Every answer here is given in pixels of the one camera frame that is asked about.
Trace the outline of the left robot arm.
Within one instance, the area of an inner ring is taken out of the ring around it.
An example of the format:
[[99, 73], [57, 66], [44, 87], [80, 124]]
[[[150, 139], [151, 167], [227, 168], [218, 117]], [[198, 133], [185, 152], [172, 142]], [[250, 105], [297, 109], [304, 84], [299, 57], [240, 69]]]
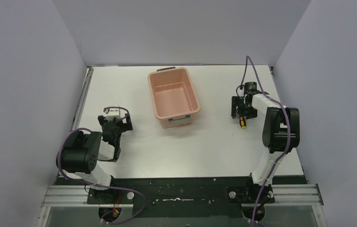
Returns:
[[116, 162], [121, 153], [121, 137], [133, 130], [130, 114], [123, 117], [118, 113], [98, 116], [101, 131], [78, 128], [72, 131], [61, 145], [56, 165], [61, 174], [79, 176], [77, 181], [88, 184], [99, 191], [99, 197], [106, 203], [117, 199], [118, 190], [112, 186], [113, 177], [107, 174], [98, 161]]

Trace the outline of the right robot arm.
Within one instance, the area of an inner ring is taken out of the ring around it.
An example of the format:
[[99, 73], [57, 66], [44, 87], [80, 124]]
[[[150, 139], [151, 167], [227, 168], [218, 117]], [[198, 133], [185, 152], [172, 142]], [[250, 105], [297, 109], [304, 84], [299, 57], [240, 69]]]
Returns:
[[282, 159], [300, 143], [300, 112], [263, 94], [256, 82], [241, 84], [237, 90], [242, 90], [243, 94], [232, 97], [231, 117], [239, 119], [240, 127], [246, 128], [247, 119], [259, 115], [265, 118], [262, 129], [265, 150], [246, 187], [246, 199], [261, 203], [274, 198], [271, 187], [274, 174]]

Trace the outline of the yellow black screwdriver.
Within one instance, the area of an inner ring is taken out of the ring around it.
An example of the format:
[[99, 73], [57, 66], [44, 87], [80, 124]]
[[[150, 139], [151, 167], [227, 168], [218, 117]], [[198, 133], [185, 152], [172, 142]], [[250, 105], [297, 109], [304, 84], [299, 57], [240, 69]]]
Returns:
[[243, 116], [239, 117], [239, 122], [240, 122], [240, 126], [242, 129], [246, 129], [246, 121], [245, 118]]

